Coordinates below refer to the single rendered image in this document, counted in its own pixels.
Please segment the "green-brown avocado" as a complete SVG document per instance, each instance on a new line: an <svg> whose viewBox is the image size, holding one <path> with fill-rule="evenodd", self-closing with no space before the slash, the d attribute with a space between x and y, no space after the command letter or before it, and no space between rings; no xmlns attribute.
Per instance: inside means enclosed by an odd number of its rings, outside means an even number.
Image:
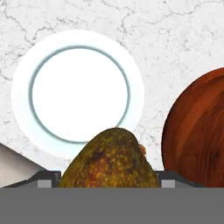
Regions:
<svg viewBox="0 0 224 224"><path fill-rule="evenodd" d="M75 157L58 187L159 187L145 154L130 131L106 129Z"/></svg>

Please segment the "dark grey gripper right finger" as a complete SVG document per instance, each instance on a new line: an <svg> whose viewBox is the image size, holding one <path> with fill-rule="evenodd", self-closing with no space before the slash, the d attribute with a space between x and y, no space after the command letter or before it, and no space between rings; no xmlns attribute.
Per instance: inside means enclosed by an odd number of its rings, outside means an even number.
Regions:
<svg viewBox="0 0 224 224"><path fill-rule="evenodd" d="M189 181L174 171L156 171L156 174L162 188L203 188L203 185Z"/></svg>

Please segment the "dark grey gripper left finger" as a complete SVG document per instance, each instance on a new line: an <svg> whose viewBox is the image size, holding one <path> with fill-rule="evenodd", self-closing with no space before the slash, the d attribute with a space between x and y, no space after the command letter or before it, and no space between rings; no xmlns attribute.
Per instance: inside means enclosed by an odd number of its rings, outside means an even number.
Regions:
<svg viewBox="0 0 224 224"><path fill-rule="evenodd" d="M11 185L7 185L6 188L54 188L60 182L60 178L60 171L38 171L30 178Z"/></svg>

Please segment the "brown wooden bowl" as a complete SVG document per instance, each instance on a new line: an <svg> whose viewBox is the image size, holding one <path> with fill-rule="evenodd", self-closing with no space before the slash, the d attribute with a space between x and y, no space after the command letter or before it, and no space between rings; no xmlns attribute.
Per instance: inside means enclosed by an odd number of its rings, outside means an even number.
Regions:
<svg viewBox="0 0 224 224"><path fill-rule="evenodd" d="M224 187L224 67L200 76L171 107L161 152L164 168L207 187Z"/></svg>

